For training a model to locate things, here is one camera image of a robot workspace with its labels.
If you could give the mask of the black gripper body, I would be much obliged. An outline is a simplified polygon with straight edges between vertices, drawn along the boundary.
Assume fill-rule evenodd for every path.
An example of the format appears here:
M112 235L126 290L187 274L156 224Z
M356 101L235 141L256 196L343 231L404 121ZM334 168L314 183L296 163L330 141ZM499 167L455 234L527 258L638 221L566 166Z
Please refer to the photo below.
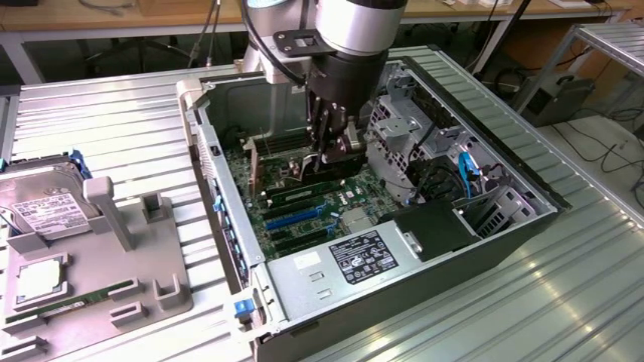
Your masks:
M379 84L387 59L388 51L366 57L343 52L314 57L307 79L310 110L319 97L320 109L335 103L348 115L358 115Z

